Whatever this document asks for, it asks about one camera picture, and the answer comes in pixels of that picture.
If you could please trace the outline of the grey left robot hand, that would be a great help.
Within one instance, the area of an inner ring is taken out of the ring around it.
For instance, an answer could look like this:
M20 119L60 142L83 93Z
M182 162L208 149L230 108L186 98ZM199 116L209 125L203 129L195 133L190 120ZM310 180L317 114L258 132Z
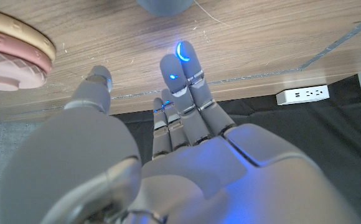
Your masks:
M235 124L189 42L160 69L171 99L153 103L151 161L108 115L111 74L97 65L2 171L0 223L361 223L304 152Z

